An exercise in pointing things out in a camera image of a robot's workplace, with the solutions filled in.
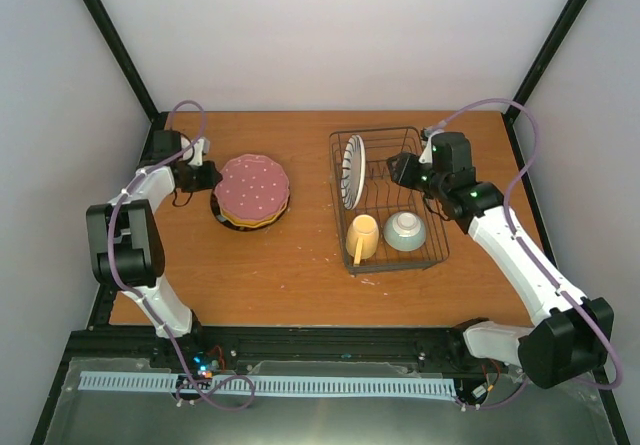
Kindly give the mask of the dark striped bottom plate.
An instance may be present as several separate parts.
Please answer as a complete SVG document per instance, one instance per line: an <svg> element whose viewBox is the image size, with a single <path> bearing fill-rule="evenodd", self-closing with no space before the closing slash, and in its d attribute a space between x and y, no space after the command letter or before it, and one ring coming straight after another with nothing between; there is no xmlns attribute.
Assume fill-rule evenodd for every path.
<svg viewBox="0 0 640 445"><path fill-rule="evenodd" d="M214 218L220 224L222 224L226 228L229 228L234 231L239 231L239 232L251 232L251 231L259 230L262 228L266 228L271 224L275 223L276 221L278 221L285 211L285 208L282 208L274 216L262 222L249 223L249 224L236 223L235 221L231 220L227 215L224 214L223 209L220 207L218 200L214 194L210 196L210 209Z"/></svg>

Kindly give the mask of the white blue striped plate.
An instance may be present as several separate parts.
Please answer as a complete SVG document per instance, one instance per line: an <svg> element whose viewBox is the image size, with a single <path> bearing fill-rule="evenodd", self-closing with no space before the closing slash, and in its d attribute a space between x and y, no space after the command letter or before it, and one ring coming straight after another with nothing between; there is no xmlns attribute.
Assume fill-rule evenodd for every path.
<svg viewBox="0 0 640 445"><path fill-rule="evenodd" d="M342 204L346 210L353 210L360 201L366 175L366 150L360 135L354 134L349 138L343 154L341 170Z"/></svg>

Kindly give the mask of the black wire dish rack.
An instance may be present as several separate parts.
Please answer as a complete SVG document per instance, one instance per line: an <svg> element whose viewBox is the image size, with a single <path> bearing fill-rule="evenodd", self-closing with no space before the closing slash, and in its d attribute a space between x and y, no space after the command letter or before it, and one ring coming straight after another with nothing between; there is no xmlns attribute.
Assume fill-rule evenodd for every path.
<svg viewBox="0 0 640 445"><path fill-rule="evenodd" d="M353 199L354 192L346 192L343 174L349 166L348 159L357 149L349 145L351 137L362 138L366 166L358 170L364 178L363 190L358 202L351 209L343 199ZM335 131L329 135L330 183L338 240L343 263L352 275L380 273L410 269L427 269L447 260L449 243L440 217L430 211L434 204L426 206L422 195L414 190L402 188L391 180L387 159L399 153L420 154L423 146L419 131L414 127L385 127L359 130ZM394 214L411 212L425 225L426 240L414 251L398 251L384 238L380 238L376 253L355 265L346 249L346 236L352 221L367 214L383 227Z"/></svg>

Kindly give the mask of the pale green ceramic bowl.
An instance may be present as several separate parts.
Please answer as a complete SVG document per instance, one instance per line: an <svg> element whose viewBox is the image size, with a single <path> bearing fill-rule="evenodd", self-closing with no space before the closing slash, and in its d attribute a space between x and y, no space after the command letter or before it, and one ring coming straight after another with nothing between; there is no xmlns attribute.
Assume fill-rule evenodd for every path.
<svg viewBox="0 0 640 445"><path fill-rule="evenodd" d="M386 243L399 252L413 252L426 242L426 226L423 220L412 212L398 212L390 216L383 227Z"/></svg>

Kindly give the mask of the pink scalloped plate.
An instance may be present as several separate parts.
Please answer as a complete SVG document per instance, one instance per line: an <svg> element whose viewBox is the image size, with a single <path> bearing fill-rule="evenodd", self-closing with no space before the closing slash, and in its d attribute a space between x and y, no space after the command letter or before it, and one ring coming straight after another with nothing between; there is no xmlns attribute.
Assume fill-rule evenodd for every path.
<svg viewBox="0 0 640 445"><path fill-rule="evenodd" d="M214 195L221 208L238 218L267 218L289 201L289 178L283 167L266 155L232 158L221 174Z"/></svg>

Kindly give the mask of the yellow ceramic mug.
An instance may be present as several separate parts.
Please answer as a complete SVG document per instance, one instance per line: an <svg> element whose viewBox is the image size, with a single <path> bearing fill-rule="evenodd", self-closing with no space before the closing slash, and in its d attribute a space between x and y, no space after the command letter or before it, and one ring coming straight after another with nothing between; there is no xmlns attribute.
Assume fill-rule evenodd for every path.
<svg viewBox="0 0 640 445"><path fill-rule="evenodd" d="M368 214L361 214L354 218L347 231L345 246L352 258L354 266L372 258L379 243L379 226L377 221Z"/></svg>

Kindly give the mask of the yellow dotted scalloped plate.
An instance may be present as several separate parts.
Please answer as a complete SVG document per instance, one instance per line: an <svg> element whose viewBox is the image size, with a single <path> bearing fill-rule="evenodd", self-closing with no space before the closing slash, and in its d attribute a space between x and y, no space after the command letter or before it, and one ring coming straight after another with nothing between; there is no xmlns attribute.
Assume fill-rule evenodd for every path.
<svg viewBox="0 0 640 445"><path fill-rule="evenodd" d="M289 202L285 202L280 209L274 214L263 219L242 219L234 216L231 212L226 211L224 208L220 208L220 215L229 221L233 226L245 228L245 229L259 229L275 223L284 214Z"/></svg>

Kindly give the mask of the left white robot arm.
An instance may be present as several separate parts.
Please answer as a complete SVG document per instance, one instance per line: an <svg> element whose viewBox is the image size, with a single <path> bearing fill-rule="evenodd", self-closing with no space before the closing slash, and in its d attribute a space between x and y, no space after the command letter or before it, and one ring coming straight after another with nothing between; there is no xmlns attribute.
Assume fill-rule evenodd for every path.
<svg viewBox="0 0 640 445"><path fill-rule="evenodd" d="M156 131L133 179L109 202L86 211L91 267L97 281L120 290L143 311L156 335L175 338L172 353L186 367L201 365L208 343L193 332L194 312L165 275L165 252L155 212L177 191L213 189L221 180L205 158L210 141L175 130Z"/></svg>

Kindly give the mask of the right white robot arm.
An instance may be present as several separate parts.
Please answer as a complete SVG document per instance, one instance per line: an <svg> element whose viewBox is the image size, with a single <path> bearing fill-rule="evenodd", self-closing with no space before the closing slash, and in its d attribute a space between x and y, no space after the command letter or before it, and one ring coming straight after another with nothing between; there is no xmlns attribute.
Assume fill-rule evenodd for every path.
<svg viewBox="0 0 640 445"><path fill-rule="evenodd" d="M613 309L571 284L522 228L501 191L477 180L464 134L435 133L421 155L401 152L388 158L387 168L396 185L437 202L445 218L489 255L529 314L529 328L488 320L467 326L462 339L469 355L518 366L543 389L613 358Z"/></svg>

